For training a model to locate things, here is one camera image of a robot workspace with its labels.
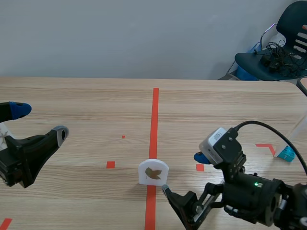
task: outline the screw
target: screw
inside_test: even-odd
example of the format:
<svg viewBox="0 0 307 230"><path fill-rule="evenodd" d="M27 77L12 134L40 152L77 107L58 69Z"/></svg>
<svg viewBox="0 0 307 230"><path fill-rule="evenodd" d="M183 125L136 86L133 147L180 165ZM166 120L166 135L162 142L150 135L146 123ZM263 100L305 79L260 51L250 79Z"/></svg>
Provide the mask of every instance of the screw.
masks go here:
<svg viewBox="0 0 307 230"><path fill-rule="evenodd" d="M197 205L195 211L196 213L200 213L202 211L201 206Z"/></svg>

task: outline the black cable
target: black cable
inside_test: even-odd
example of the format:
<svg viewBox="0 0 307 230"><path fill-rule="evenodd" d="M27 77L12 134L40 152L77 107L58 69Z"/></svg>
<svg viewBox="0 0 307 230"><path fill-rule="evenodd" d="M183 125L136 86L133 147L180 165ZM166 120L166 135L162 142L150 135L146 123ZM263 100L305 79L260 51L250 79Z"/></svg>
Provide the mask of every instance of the black cable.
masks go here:
<svg viewBox="0 0 307 230"><path fill-rule="evenodd" d="M301 70L306 70L306 68L301 66L305 65L305 62L307 60L306 56L307 52L306 51L301 52L297 48L293 48L290 52L287 52L284 49L284 45L285 45L284 40L280 40L278 43L269 42L269 44L266 46L268 52L266 52L265 54L258 54L257 51L255 51L254 53L256 55L261 55L261 56L270 54L272 56L271 61L276 62L276 65L279 67L277 71L279 72L280 75L284 77L295 78L299 76L299 72ZM303 60L301 59L294 60L295 56L297 55L296 54L297 51L300 52L299 55L301 56L301 58L304 58Z"/></svg>
<svg viewBox="0 0 307 230"><path fill-rule="evenodd" d="M275 134L277 134L281 139L283 139L288 144L288 146L290 146L293 149L294 153L296 154L297 158L301 162L301 164L302 164L302 166L305 170L305 173L307 175L307 166L306 166L306 163L305 163L304 159L302 158L301 154L298 152L296 147L291 143L291 141L289 141L288 138L286 138L282 133L277 131L275 128L273 128L273 127L271 127L271 126L269 126L265 123L262 123L260 121L245 121L245 122L242 122L241 124L237 125L234 129L238 132L240 128L242 128L243 126L249 125L249 124L255 124L255 125L263 126L267 129L271 130Z"/></svg>

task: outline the brown leaf logo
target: brown leaf logo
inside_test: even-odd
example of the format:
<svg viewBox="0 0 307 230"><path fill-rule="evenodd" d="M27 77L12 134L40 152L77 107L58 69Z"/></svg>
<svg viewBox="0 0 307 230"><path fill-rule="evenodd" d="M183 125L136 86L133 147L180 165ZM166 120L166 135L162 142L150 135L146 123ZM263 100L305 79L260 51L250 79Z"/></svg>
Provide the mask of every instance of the brown leaf logo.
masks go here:
<svg viewBox="0 0 307 230"><path fill-rule="evenodd" d="M149 178L152 178L152 179L155 179L155 180L161 180L160 177L158 177L158 175L160 175L162 172L162 170L152 170L151 168L147 168L145 170L145 173L146 175L149 177Z"/></svg>

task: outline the teal object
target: teal object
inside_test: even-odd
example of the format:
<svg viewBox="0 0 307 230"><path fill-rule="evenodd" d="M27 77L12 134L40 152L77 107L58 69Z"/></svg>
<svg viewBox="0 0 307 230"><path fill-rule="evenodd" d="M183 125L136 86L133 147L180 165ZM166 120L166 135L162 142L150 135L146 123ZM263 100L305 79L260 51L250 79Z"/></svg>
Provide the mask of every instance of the teal object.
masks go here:
<svg viewBox="0 0 307 230"><path fill-rule="evenodd" d="M287 162L291 162L295 158L295 153L292 148L287 146L286 148L283 149L283 151L278 155L278 157L284 159Z"/></svg>

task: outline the red tape line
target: red tape line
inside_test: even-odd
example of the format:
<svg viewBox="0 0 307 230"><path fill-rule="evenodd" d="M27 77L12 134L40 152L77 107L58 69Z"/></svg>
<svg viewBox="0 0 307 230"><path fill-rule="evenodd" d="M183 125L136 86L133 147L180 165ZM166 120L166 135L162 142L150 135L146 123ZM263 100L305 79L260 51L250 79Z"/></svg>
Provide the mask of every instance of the red tape line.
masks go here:
<svg viewBox="0 0 307 230"><path fill-rule="evenodd" d="M7 230L12 220L13 219L10 219L10 218L4 219L4 222L0 226L0 230Z"/></svg>
<svg viewBox="0 0 307 230"><path fill-rule="evenodd" d="M271 144L256 144L257 147L268 147L271 151L271 154L275 155L275 149L273 148L273 145Z"/></svg>
<svg viewBox="0 0 307 230"><path fill-rule="evenodd" d="M152 121L150 127L149 159L157 159L158 146L158 114L159 114L159 88L153 89ZM156 215L156 186L147 186L145 230L155 230Z"/></svg>

